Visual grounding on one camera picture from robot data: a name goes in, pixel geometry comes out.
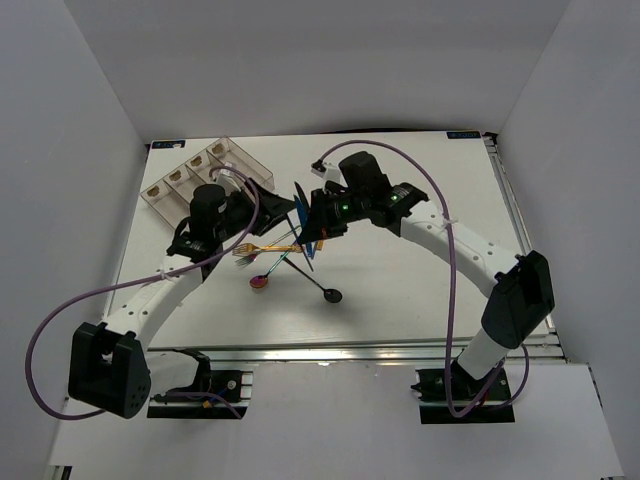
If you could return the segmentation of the black spoon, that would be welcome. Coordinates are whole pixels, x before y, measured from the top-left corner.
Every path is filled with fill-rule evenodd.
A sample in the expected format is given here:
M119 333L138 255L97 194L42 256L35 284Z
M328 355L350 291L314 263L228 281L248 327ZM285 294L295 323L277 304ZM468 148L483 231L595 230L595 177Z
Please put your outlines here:
M316 281L310 275L305 273L301 268L299 268L297 265L295 265L288 258L285 258L284 262L288 266L293 268L297 273L301 274L305 279L309 280L313 285L318 287L323 292L323 297L328 303L337 304L337 303L340 303L342 301L343 295L339 290L334 289L334 288L325 288L325 287L323 287L318 281Z

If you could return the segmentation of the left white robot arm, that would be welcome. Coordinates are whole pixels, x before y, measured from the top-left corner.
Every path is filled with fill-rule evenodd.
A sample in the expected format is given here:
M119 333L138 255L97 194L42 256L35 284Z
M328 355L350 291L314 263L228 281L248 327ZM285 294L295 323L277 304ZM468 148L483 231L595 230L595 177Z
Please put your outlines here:
M122 418L135 416L156 393L146 359L151 340L216 268L225 242L238 234L262 236L294 208L294 201L251 181L231 194L213 184L197 187L154 277L105 320L74 332L70 397Z

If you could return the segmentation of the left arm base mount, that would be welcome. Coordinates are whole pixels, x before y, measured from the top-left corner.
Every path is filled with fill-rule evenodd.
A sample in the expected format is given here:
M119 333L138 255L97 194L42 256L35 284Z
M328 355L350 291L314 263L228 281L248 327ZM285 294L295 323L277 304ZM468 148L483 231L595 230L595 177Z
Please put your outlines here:
M253 372L215 366L189 349L146 355L151 390L147 416L172 420L240 420L248 410Z

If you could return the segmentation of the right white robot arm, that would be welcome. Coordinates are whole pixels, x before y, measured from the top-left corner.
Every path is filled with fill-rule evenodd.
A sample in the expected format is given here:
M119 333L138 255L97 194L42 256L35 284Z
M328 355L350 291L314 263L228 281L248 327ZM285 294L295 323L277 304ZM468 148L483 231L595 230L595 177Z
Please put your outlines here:
M555 299L548 260L532 250L518 255L454 222L444 201L402 182L392 184L376 158L361 151L331 168L313 166L324 184L294 196L302 244L344 235L351 223L368 220L418 245L450 267L449 296L463 275L486 297L479 331L452 361L453 390L472 399L488 385L488 375L507 354L521 346L552 312Z

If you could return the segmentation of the iridescent purple spoon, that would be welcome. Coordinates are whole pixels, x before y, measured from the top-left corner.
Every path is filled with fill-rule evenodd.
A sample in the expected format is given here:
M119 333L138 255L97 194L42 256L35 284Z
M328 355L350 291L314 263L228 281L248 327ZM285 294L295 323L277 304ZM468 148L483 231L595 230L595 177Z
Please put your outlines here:
M290 251L284 252L280 255L280 257L274 262L274 264L261 275L256 275L249 280L249 285L252 289L258 290L264 288L268 284L269 276L275 271L275 269L280 265L280 263L287 258L290 254Z

